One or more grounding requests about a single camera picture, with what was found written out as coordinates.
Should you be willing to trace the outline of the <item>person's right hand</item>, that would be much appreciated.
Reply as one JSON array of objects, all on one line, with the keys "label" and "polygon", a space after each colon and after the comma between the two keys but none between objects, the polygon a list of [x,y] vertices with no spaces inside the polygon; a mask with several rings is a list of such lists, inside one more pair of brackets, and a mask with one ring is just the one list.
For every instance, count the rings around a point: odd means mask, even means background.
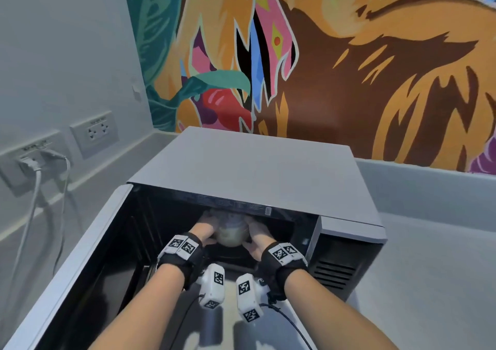
[{"label": "person's right hand", "polygon": [[245,222],[248,224],[251,242],[257,245],[257,256],[252,256],[257,262],[261,261],[264,250],[273,244],[276,240],[272,237],[267,226],[258,222],[251,216],[245,216]]}]

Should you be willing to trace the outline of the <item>person's left hand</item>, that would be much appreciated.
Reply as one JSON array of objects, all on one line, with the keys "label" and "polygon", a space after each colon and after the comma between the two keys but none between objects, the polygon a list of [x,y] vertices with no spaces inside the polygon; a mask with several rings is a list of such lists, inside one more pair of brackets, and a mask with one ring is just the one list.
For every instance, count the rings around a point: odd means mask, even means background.
[{"label": "person's left hand", "polygon": [[195,225],[189,230],[189,233],[195,235],[199,242],[204,246],[204,239],[214,237],[219,227],[219,219],[211,211],[205,211]]}]

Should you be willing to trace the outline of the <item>pale round covered bowl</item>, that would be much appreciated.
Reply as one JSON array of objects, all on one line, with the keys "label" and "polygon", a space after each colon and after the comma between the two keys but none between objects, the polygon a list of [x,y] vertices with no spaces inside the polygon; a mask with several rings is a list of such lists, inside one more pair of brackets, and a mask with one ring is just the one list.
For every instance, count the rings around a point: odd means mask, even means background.
[{"label": "pale round covered bowl", "polygon": [[218,227],[213,235],[218,244],[232,248],[241,246],[249,239],[250,231],[245,215],[216,209],[212,209],[210,213],[218,221]]}]

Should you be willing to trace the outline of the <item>person's right forearm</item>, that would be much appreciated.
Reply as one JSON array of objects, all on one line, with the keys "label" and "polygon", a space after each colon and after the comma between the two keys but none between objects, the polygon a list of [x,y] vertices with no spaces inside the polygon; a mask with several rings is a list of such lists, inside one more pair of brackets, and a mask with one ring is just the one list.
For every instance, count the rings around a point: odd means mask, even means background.
[{"label": "person's right forearm", "polygon": [[291,272],[284,291],[317,350],[399,350],[375,324],[307,271]]}]

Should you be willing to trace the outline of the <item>person's left forearm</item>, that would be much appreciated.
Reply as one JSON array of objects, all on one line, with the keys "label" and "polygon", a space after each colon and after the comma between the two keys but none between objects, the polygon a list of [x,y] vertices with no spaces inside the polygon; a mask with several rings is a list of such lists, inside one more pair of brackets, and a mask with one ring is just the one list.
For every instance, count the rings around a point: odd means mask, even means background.
[{"label": "person's left forearm", "polygon": [[183,285],[177,266],[160,266],[88,350],[159,350]]}]

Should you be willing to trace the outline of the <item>dark glass microwave turntable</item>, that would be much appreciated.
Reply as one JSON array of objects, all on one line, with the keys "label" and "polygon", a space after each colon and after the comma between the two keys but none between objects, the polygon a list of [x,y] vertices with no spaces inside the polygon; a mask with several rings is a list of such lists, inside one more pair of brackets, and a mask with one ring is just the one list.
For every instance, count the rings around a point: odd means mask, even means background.
[{"label": "dark glass microwave turntable", "polygon": [[243,247],[226,247],[221,244],[206,246],[206,255],[210,263],[218,264],[227,270],[254,272],[257,261]]}]

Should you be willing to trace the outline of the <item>grey microwave oven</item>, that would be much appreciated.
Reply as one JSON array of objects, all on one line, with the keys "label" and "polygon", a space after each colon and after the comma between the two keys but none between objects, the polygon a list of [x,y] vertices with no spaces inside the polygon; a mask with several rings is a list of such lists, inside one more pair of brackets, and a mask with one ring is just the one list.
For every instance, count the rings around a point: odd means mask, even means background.
[{"label": "grey microwave oven", "polygon": [[348,146],[189,127],[127,183],[164,238],[206,209],[254,217],[343,301],[388,240]]}]

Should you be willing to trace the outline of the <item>grey microwave door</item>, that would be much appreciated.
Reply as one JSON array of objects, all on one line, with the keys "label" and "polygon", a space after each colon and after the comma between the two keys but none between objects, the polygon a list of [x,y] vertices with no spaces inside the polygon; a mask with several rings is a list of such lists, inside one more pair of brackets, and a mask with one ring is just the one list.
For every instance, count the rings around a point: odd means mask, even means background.
[{"label": "grey microwave door", "polygon": [[147,191],[118,187],[2,350],[88,350],[145,285],[162,244]]}]

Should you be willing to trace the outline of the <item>grey power plug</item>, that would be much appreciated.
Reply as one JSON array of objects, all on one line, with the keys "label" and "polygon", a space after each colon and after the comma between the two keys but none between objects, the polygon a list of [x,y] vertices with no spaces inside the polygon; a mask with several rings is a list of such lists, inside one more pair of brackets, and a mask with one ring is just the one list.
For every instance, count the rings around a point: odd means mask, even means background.
[{"label": "grey power plug", "polygon": [[71,169],[71,161],[70,161],[69,157],[67,157],[66,155],[59,153],[55,150],[49,149],[49,148],[41,148],[41,149],[39,149],[39,151],[45,156],[49,156],[49,157],[54,158],[54,159],[64,160],[65,164],[66,164],[67,171],[69,171]]}]

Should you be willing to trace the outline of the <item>white power plug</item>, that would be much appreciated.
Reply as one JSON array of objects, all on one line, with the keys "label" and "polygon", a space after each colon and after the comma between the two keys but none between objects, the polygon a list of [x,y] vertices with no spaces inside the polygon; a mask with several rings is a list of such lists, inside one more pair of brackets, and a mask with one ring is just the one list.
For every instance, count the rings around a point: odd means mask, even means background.
[{"label": "white power plug", "polygon": [[21,156],[17,159],[17,162],[23,170],[32,171],[34,174],[41,172],[44,166],[43,158],[37,154]]}]

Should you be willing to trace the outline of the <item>grey empty wall socket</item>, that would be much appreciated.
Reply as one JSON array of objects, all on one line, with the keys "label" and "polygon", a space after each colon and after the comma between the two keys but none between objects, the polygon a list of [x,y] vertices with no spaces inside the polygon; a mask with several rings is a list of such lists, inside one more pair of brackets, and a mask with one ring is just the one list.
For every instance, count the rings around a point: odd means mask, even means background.
[{"label": "grey empty wall socket", "polygon": [[70,129],[83,159],[88,159],[119,141],[119,131],[111,111],[80,121],[71,125]]}]

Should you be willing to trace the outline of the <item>grey wall socket with plugs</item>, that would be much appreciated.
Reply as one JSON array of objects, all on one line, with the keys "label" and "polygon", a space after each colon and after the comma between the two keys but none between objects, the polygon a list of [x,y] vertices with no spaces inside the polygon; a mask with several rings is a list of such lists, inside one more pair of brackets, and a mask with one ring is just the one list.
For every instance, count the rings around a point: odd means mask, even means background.
[{"label": "grey wall socket with plugs", "polygon": [[61,179],[66,172],[64,158],[54,157],[46,150],[67,157],[72,163],[72,155],[65,137],[60,131],[52,131],[22,142],[6,151],[0,152],[0,179],[15,197],[21,197],[34,187],[35,172],[21,161],[30,158],[36,161],[42,172],[41,182],[54,178]]}]

